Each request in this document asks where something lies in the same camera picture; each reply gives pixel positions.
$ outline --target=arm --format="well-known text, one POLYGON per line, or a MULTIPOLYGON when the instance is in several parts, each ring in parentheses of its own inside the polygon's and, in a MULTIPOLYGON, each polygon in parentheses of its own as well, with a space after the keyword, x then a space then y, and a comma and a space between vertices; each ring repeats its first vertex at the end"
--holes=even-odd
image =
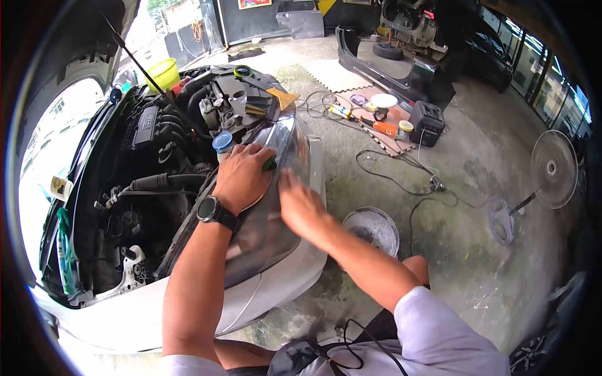
MULTIPOLYGON (((217 173, 213 196, 238 215, 267 190, 271 172, 261 171, 274 150, 236 145, 217 173)), ((199 223, 169 278, 163 300, 163 356, 194 355, 219 363, 214 336, 224 299, 224 266, 232 232, 199 223)))
POLYGON ((420 286, 401 262, 357 238, 326 212, 320 196, 282 170, 278 183, 282 219, 296 234, 332 256, 364 292, 393 312, 399 300, 420 286))

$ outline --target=sign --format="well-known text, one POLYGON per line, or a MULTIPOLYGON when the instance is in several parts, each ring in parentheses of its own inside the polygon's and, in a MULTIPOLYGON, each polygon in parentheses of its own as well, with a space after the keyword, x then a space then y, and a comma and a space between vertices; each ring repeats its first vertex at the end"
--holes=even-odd
POLYGON ((271 5, 272 0, 238 0, 238 9, 248 9, 271 5))

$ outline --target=hand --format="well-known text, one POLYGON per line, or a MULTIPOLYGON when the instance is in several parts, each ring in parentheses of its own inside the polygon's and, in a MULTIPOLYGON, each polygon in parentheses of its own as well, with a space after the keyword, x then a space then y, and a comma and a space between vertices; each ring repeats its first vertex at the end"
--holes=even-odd
POLYGON ((261 167, 275 155, 274 149, 259 144, 236 145, 232 153, 223 156, 212 195, 226 209, 238 215, 267 191, 272 172, 262 172, 261 167))
POLYGON ((280 171, 278 190, 282 220, 302 238, 311 240, 318 230, 323 230, 333 220, 320 195, 301 183, 289 168, 280 171))

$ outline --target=tree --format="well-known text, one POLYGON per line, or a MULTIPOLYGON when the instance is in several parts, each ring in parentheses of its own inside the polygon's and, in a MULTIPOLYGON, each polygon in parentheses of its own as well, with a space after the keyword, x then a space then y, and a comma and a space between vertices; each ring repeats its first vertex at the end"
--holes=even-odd
POLYGON ((154 10, 167 8, 168 6, 177 3, 180 0, 149 0, 146 10, 150 15, 154 10))

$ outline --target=open hood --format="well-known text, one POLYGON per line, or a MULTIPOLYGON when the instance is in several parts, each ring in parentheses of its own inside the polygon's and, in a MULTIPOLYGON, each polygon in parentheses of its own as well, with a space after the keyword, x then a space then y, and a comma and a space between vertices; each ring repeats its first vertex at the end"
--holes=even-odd
MULTIPOLYGON (((92 0, 69 2, 40 44, 37 69, 25 98, 25 110, 17 132, 15 166, 21 166, 29 139, 52 101, 76 81, 93 78, 106 91, 111 85, 121 48, 111 29, 125 39, 138 12, 139 0, 92 0)), ((18 192, 20 168, 14 173, 18 192)))

